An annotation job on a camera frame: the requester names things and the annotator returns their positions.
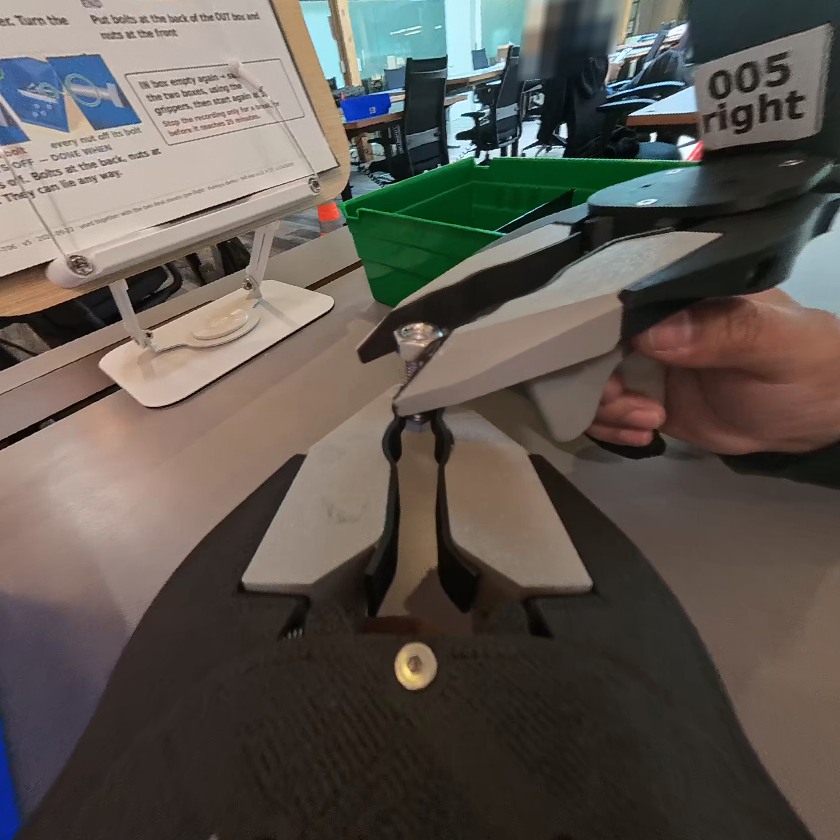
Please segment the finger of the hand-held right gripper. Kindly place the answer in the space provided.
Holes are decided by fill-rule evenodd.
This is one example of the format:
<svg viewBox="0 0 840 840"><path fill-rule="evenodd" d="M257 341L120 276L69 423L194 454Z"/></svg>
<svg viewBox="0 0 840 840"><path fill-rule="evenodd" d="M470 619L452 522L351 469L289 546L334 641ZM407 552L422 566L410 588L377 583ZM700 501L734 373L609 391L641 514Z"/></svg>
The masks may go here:
<svg viewBox="0 0 840 840"><path fill-rule="evenodd" d="M671 230L592 251L540 289L457 327L396 394L395 414L429 413L524 385L554 440L582 436L623 357L620 293L720 236Z"/></svg>
<svg viewBox="0 0 840 840"><path fill-rule="evenodd" d="M446 332L540 289L583 253L582 233L546 225L468 257L388 312L357 348L362 363L396 351L395 331L426 322Z"/></svg>

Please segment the small blue bin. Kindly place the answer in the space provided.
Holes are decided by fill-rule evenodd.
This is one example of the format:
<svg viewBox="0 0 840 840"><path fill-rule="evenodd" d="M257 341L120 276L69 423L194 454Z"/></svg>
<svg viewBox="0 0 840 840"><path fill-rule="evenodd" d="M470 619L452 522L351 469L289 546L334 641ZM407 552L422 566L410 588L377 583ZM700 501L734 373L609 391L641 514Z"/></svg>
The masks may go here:
<svg viewBox="0 0 840 840"><path fill-rule="evenodd" d="M387 91L364 94L358 97L341 98L340 108L346 123L378 119L387 115L392 107L392 98Z"/></svg>

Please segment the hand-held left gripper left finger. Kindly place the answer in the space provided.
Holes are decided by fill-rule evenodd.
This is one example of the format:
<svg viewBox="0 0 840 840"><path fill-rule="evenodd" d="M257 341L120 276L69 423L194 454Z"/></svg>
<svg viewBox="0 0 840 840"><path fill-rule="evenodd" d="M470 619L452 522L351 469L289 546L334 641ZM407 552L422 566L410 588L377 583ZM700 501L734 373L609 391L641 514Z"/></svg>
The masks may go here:
<svg viewBox="0 0 840 840"><path fill-rule="evenodd" d="M396 572L401 514L396 392L378 395L304 456L243 574L247 592L377 615Z"/></svg>

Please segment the printed instruction sheet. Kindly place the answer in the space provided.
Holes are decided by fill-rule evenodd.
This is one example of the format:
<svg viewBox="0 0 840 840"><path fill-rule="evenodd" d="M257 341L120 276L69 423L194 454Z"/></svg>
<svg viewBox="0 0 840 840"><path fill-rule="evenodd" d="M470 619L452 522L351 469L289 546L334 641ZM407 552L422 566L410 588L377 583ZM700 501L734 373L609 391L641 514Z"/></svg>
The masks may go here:
<svg viewBox="0 0 840 840"><path fill-rule="evenodd" d="M335 168L272 2L1 3L2 276Z"/></svg>

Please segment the green plastic bin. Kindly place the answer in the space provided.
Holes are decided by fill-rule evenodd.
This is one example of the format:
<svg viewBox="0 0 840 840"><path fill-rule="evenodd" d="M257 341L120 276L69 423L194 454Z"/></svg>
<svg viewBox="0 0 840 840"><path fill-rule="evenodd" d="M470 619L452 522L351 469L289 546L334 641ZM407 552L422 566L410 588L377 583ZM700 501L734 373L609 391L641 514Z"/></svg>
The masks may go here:
<svg viewBox="0 0 840 840"><path fill-rule="evenodd" d="M489 246L497 228L575 190L580 203L642 175L686 161L496 158L461 160L357 196L341 206L372 297L394 307Z"/></svg>

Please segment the person's right hand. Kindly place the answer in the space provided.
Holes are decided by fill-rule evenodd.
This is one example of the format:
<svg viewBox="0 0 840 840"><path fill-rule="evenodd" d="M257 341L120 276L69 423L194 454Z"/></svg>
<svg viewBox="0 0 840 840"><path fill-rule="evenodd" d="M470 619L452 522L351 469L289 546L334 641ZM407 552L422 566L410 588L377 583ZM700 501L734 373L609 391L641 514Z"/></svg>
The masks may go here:
<svg viewBox="0 0 840 840"><path fill-rule="evenodd" d="M613 374L590 438L644 447L656 433L715 455L801 454L839 437L839 323L780 289L707 300L633 340L665 368L665 395Z"/></svg>

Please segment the steel hex nut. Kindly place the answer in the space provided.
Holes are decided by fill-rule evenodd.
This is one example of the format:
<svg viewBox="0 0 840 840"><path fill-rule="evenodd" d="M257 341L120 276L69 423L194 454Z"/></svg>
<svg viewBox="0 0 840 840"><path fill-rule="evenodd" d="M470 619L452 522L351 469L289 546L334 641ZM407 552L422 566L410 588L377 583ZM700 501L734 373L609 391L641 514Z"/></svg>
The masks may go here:
<svg viewBox="0 0 840 840"><path fill-rule="evenodd" d="M410 322L394 331L396 351L406 364L420 364L447 338L447 331L430 322Z"/></svg>

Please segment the steel hex bolt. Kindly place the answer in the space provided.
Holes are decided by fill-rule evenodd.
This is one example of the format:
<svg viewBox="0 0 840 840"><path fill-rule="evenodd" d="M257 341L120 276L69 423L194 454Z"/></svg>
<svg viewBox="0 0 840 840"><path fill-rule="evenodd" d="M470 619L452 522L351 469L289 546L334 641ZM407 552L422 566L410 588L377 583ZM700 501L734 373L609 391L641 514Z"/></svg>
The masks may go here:
<svg viewBox="0 0 840 840"><path fill-rule="evenodd" d="M406 364L399 356L399 358L404 363L404 382L400 388L400 391L397 393L398 396L402 395L403 390L408 385L408 383L414 378L414 376L420 372L422 367L425 365L427 358L421 360L420 364ZM428 424L427 415L424 413L415 413L415 414L403 414L401 410L397 409L396 406L396 398L394 398L393 402L393 413L396 417L400 420L404 421L407 429L411 432L421 433L424 431L425 427Z"/></svg>

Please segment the black office chair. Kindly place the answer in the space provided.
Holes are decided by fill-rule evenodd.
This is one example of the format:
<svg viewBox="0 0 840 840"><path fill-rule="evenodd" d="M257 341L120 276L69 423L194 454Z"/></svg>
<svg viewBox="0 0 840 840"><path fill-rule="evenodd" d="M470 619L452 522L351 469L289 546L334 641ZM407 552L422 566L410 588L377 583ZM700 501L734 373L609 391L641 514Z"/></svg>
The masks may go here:
<svg viewBox="0 0 840 840"><path fill-rule="evenodd" d="M497 82L481 89L482 110L467 112L473 126L456 134L457 141L471 145L475 158L481 165L488 165L490 153L498 151L501 157L516 156L522 133L522 83L518 64L520 46L508 49L505 65Z"/></svg>
<svg viewBox="0 0 840 840"><path fill-rule="evenodd" d="M405 177L449 163L445 108L447 76L446 55L407 60L400 127Z"/></svg>

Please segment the blue plastic bin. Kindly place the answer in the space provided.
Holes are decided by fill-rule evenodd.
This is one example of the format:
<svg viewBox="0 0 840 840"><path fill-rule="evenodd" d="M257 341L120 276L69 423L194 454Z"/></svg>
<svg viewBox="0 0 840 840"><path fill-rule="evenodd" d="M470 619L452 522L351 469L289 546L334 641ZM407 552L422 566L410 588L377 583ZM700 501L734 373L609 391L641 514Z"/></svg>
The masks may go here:
<svg viewBox="0 0 840 840"><path fill-rule="evenodd" d="M1 839L14 839L21 824L22 816L7 746L5 721L1 717Z"/></svg>

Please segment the black bin divider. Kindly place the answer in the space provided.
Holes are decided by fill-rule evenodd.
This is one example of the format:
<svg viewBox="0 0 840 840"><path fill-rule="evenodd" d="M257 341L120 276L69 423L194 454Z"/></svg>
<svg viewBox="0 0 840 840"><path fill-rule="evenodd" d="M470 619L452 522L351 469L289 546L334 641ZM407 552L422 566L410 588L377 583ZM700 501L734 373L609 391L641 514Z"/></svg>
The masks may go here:
<svg viewBox="0 0 840 840"><path fill-rule="evenodd" d="M546 224L578 224L586 219L589 208L586 200L578 203L575 190L567 190L497 228L499 235L511 235L540 228Z"/></svg>

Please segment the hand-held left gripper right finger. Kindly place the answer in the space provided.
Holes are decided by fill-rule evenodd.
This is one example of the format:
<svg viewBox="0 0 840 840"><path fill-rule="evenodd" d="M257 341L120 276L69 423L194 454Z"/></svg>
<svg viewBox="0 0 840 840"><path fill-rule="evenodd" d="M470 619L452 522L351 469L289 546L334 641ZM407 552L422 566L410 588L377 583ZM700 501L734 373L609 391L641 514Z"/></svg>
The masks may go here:
<svg viewBox="0 0 840 840"><path fill-rule="evenodd" d="M434 438L437 575L462 613L592 591L524 447L463 408L434 415Z"/></svg>

